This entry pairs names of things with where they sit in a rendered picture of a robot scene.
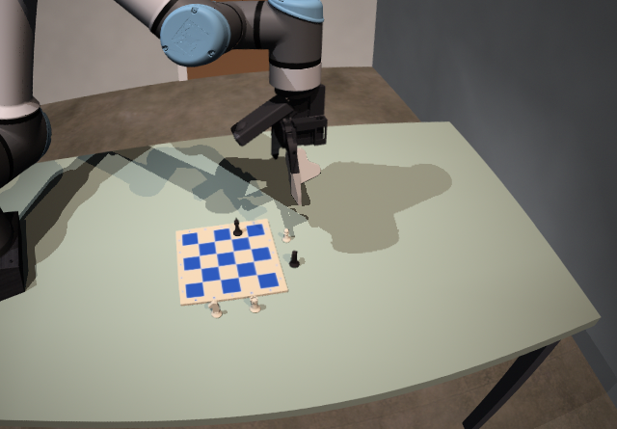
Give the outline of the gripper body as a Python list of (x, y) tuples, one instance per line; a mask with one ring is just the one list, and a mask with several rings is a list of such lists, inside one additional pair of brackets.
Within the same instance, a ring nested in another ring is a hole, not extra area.
[(275, 88), (275, 93), (286, 97), (294, 109), (273, 125), (282, 148), (285, 148), (286, 133), (292, 133), (297, 146), (326, 145), (328, 120), (324, 116), (325, 88), (321, 83), (313, 90), (305, 92), (286, 92)]

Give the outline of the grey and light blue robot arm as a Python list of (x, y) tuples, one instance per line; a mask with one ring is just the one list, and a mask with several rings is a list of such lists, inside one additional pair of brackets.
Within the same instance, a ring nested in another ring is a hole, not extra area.
[[(114, 1), (160, 39), (177, 65), (204, 66), (235, 46), (268, 49), (274, 88), (304, 92), (321, 83), (320, 0)], [(0, 0), (0, 189), (36, 164), (51, 143), (49, 118), (33, 97), (37, 4)], [(230, 130), (243, 147), (293, 111), (285, 97), (275, 95)]]

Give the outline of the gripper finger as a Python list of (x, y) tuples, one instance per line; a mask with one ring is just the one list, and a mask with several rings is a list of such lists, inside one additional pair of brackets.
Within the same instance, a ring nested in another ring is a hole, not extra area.
[(304, 149), (297, 148), (292, 133), (285, 134), (285, 162), (288, 169), (290, 192), (298, 205), (302, 205), (301, 184), (320, 175), (318, 164), (309, 162)]
[(280, 148), (281, 146), (274, 132), (274, 126), (272, 126), (271, 128), (271, 154), (274, 157), (274, 159), (278, 159)]

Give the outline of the blue and cream chessboard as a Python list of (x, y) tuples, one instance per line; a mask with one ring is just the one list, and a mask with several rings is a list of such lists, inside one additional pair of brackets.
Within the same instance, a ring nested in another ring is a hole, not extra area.
[(179, 230), (176, 252), (181, 306), (287, 292), (267, 219)]

